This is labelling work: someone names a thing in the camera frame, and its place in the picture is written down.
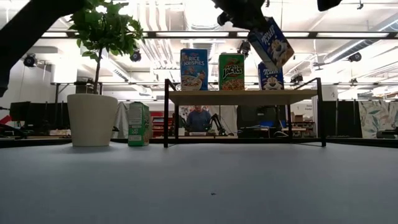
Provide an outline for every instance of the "gray table surface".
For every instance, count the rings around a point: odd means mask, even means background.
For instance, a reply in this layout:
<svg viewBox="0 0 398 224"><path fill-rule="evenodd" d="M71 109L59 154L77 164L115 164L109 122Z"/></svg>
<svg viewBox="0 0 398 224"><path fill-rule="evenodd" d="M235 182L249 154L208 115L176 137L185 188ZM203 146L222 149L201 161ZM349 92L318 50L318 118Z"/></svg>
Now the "gray table surface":
<svg viewBox="0 0 398 224"><path fill-rule="evenodd" d="M398 223L398 150L0 149L0 223Z"/></svg>

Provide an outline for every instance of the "cereal box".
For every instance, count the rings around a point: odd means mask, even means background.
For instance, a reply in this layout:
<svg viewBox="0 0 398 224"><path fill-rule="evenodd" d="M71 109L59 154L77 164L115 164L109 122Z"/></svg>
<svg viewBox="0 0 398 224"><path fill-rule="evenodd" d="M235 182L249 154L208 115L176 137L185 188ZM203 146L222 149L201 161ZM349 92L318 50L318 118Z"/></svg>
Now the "cereal box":
<svg viewBox="0 0 398 224"><path fill-rule="evenodd" d="M141 102L129 105L129 146L147 146L152 138L149 107Z"/></svg>
<svg viewBox="0 0 398 224"><path fill-rule="evenodd" d="M272 17L266 19L270 25L268 31L252 30L249 32L248 40L267 68L276 70L284 66L294 51L275 20Z"/></svg>
<svg viewBox="0 0 398 224"><path fill-rule="evenodd" d="M181 90L207 90L208 57L206 49L182 49Z"/></svg>
<svg viewBox="0 0 398 224"><path fill-rule="evenodd" d="M244 55L223 53L218 58L220 90L244 90Z"/></svg>
<svg viewBox="0 0 398 224"><path fill-rule="evenodd" d="M260 90L283 90L284 73L281 69L268 69L264 62L261 62L259 68L259 86Z"/></svg>

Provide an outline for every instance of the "potted plant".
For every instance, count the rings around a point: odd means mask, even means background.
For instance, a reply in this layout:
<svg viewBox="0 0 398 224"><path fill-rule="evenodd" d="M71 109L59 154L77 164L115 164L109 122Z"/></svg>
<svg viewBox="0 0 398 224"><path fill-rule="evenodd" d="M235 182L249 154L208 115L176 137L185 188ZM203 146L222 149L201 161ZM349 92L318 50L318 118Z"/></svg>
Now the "potted plant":
<svg viewBox="0 0 398 224"><path fill-rule="evenodd" d="M96 61L94 94L68 95L68 110L74 146L109 145L117 99L98 95L103 51L113 55L132 55L142 39L140 23L120 15L124 4L106 0L86 0L85 7L71 16L70 30L77 32L77 45L86 47L84 57Z"/></svg>

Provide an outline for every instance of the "plant stem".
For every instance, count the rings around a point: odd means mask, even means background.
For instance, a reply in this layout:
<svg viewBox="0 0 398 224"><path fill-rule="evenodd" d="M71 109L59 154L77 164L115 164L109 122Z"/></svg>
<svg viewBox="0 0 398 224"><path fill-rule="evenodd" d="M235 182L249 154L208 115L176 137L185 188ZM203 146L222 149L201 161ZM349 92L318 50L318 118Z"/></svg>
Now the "plant stem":
<svg viewBox="0 0 398 224"><path fill-rule="evenodd" d="M100 77L102 49L103 49L103 48L100 48L100 50L99 50L99 52L98 52L97 69L95 70L94 94L98 94L97 86L98 86L98 79L99 79L99 77Z"/></svg>

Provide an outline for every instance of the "blue cereal box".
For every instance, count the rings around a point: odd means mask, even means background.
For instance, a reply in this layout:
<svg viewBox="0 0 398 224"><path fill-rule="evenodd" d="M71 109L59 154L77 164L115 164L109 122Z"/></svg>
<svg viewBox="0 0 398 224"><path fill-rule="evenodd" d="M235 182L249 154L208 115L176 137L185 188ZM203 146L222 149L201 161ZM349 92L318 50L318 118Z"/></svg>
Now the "blue cereal box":
<svg viewBox="0 0 398 224"><path fill-rule="evenodd" d="M277 70L293 56L294 51L272 17L266 17L270 25L267 32L252 30L248 40L268 69Z"/></svg>
<svg viewBox="0 0 398 224"><path fill-rule="evenodd" d="M181 90L208 90L206 49L182 49L180 59Z"/></svg>
<svg viewBox="0 0 398 224"><path fill-rule="evenodd" d="M283 90L284 73L281 69L268 69L264 62L259 64L260 90Z"/></svg>

